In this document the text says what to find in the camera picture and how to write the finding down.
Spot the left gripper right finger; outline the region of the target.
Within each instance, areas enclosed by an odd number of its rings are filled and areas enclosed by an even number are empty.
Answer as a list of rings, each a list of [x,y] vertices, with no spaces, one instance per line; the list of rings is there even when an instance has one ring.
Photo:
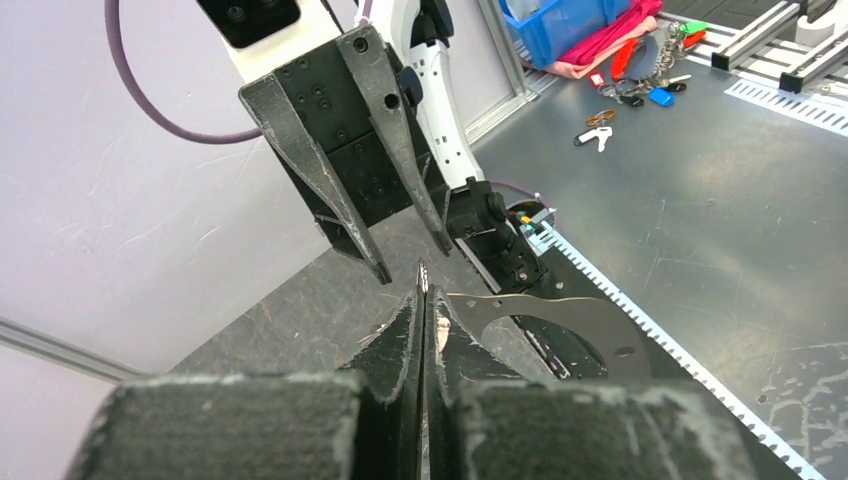
[[[435,479],[752,479],[730,414],[682,380],[447,384],[426,331]]]

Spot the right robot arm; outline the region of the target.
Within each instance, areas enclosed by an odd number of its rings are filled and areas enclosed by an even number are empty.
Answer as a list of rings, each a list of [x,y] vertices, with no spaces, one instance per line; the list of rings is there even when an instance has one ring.
[[[294,50],[239,97],[336,251],[390,283],[370,229],[414,207],[443,252],[463,240],[519,284],[539,271],[454,112],[444,2],[364,1],[338,34],[323,4],[299,18],[258,9],[272,44]]]

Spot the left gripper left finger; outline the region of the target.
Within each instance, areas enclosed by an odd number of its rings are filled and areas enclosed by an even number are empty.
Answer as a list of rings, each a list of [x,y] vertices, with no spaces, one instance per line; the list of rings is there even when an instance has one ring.
[[[325,372],[168,375],[118,386],[70,479],[417,479],[424,294]]]

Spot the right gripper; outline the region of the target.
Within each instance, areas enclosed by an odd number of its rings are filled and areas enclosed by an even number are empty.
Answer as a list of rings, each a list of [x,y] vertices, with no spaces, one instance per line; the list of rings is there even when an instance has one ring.
[[[421,82],[371,25],[239,90],[332,248],[392,276],[371,226],[414,206],[444,255],[450,189],[416,119]]]

